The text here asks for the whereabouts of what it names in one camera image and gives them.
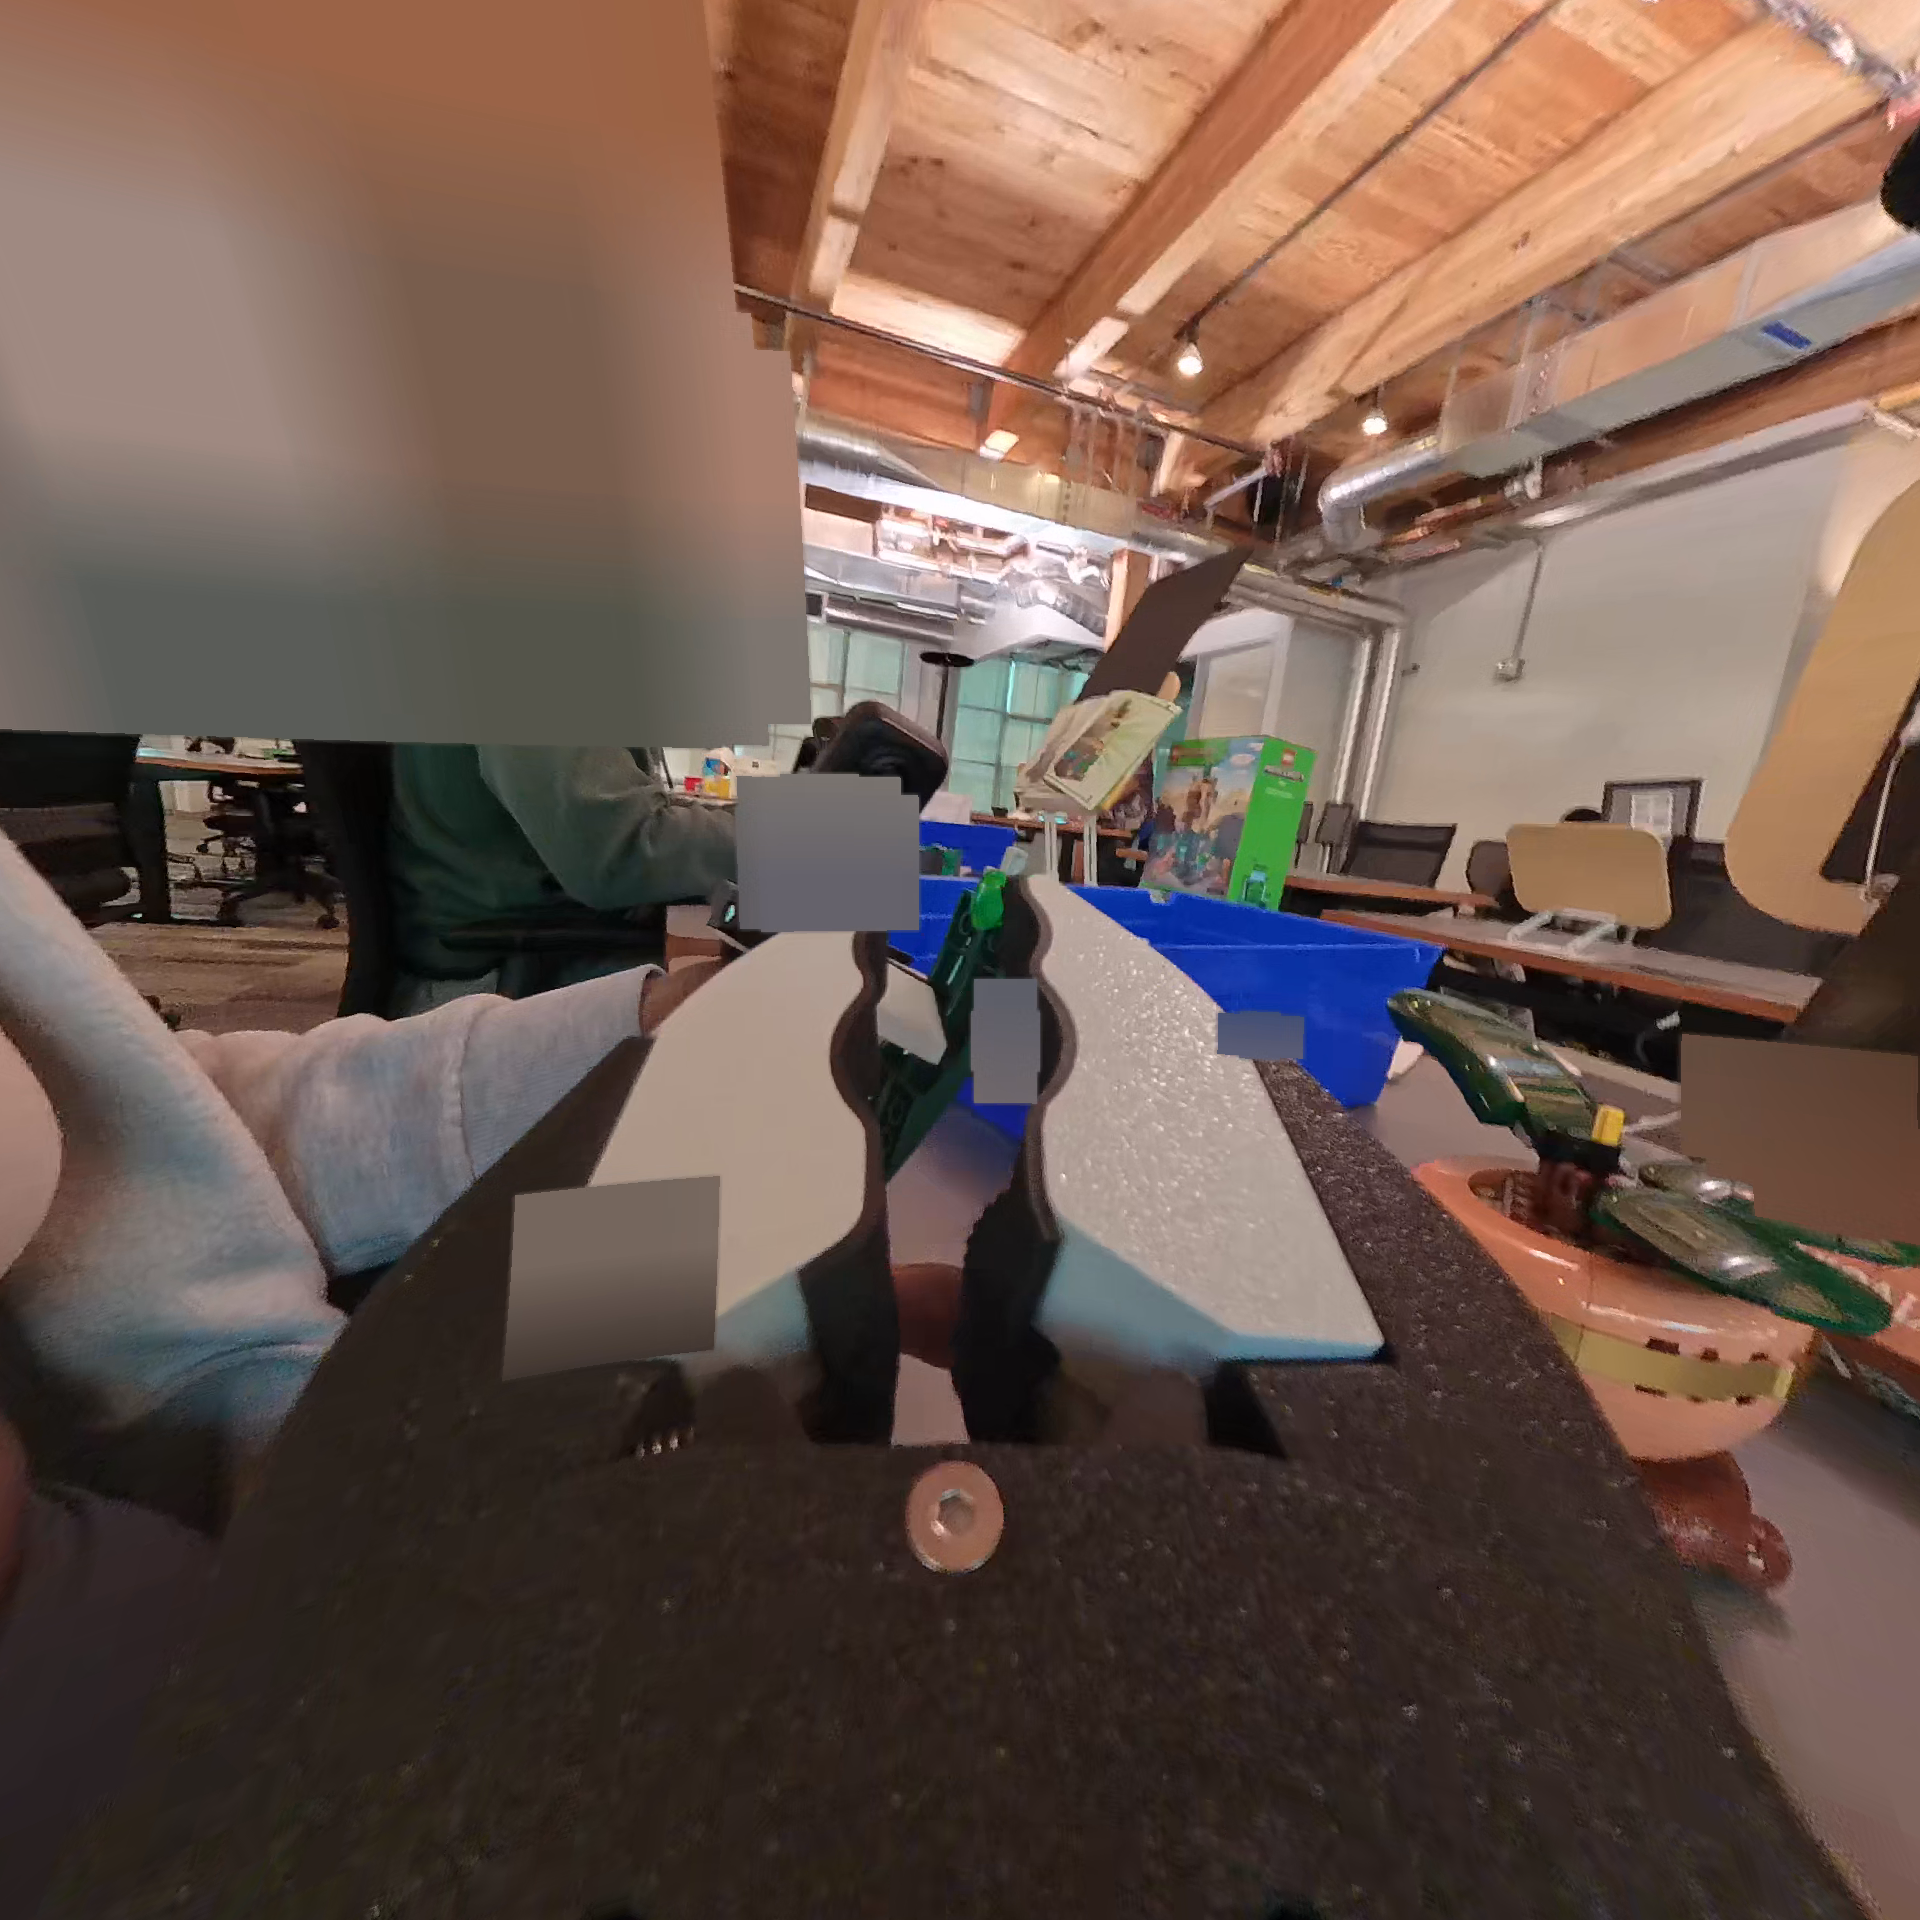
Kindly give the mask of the grey desk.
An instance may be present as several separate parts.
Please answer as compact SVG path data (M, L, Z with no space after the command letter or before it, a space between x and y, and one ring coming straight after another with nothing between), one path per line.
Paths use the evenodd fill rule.
M1522 1160L1520 1141L1467 1116L1428 1061L1347 1120L1416 1168ZM897 1263L960 1265L1016 1144L951 1109L889 1187ZM950 1374L899 1371L899 1444L964 1439ZM1918 1916L1918 1467L1915 1421L1828 1371L1738 1459L1756 1509L1782 1524L1792 1577L1770 1597L1718 1575L1694 1604L1746 1725L1876 1916Z

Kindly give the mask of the illustrated toy box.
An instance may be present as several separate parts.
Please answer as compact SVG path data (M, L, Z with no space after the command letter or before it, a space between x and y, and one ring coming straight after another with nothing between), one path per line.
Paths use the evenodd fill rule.
M1182 716L1158 693L1119 687L1064 708L1016 774L1016 803L1033 813L1095 817L1113 807Z

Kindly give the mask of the person's left forearm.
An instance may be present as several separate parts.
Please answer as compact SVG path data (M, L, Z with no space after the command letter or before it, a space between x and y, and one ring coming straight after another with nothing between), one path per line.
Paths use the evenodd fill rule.
M180 1033L14 844L2 865L4 1309L74 1375L330 1340L332 1278L396 1259L716 974Z

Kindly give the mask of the toy brick potted plant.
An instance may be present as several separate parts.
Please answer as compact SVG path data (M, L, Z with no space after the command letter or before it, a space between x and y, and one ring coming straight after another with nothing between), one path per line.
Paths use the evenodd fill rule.
M1531 1152L1435 1159L1416 1182L1543 1317L1676 1559L1754 1593L1784 1585L1786 1536L1759 1515L1735 1444L1817 1361L1915 1419L1915 1243L1803 1227L1697 1159L1641 1153L1619 1105L1487 1005L1409 990L1385 1008L1476 1123Z

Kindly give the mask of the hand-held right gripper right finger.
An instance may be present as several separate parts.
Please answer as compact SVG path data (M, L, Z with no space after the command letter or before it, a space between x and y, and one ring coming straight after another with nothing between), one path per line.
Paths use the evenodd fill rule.
M969 1432L1042 1432L1154 1374L1385 1358L1306 1160L1216 1000L1049 878L1012 879L1006 983L1041 1016L1016 1172L971 1229L956 1320Z

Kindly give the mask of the tan chair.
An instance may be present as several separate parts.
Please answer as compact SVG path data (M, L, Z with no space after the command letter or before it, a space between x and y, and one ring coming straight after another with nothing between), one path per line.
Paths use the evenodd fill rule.
M1504 836L1526 918L1504 943L1590 955L1673 917L1667 844L1619 822L1516 822Z

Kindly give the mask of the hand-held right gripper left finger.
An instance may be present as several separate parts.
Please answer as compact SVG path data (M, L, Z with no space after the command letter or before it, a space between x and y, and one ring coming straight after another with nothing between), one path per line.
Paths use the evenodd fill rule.
M600 1326L625 1356L761 1369L825 1443L897 1423L884 979L878 933L788 929L722 964L654 1033L592 1172L618 1192Z

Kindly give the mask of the green toy box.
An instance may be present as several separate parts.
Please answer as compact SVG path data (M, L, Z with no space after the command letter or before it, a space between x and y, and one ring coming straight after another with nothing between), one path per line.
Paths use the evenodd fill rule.
M1140 888L1280 909L1315 752L1280 735L1201 735L1168 750Z

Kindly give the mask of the wooden office table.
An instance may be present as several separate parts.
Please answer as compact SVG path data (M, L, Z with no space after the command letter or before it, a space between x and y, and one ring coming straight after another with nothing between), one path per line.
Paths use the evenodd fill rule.
M1820 990L1812 974L1644 949L1612 935L1580 943L1562 935L1518 933L1516 926L1492 918L1491 907L1498 901L1476 891L1294 873L1286 883L1283 903L1292 912L1434 943L1442 952L1479 958L1520 976L1570 979L1772 1025L1801 1016Z

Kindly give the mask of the green brick leaf piece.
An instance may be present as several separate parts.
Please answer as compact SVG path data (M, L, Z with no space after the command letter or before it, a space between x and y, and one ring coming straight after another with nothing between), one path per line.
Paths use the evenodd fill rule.
M974 1029L982 987L1008 979L1002 936L1006 929L1008 873L987 871L976 888L959 903L934 969L922 974L943 999L946 1055L926 1063L881 1041L881 1092L875 1120L881 1126L882 1165L888 1176L919 1152L934 1125L950 1113L974 1081ZM897 950L888 950L889 969L913 969Z

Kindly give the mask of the black framed monitor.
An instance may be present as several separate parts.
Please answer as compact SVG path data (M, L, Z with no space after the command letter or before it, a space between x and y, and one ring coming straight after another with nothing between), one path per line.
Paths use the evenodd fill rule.
M1601 791L1601 815L1608 825L1651 831L1664 845L1697 836L1704 781L1676 779L1609 779Z

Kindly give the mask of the person's dark pants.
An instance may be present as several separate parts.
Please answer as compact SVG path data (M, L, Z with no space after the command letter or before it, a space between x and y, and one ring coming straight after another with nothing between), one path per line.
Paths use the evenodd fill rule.
M34 1916L202 1632L218 1547L81 1476L81 1404L4 1323L4 1916Z

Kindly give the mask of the rectangular silver air duct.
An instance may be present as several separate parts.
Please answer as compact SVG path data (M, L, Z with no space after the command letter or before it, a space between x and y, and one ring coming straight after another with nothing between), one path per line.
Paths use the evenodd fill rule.
M1294 559L1380 542L1369 511L1455 475L1548 457L1832 350L1915 304L1918 236L1866 201L1756 239L1513 367L1455 389L1434 427L1348 462L1319 489Z

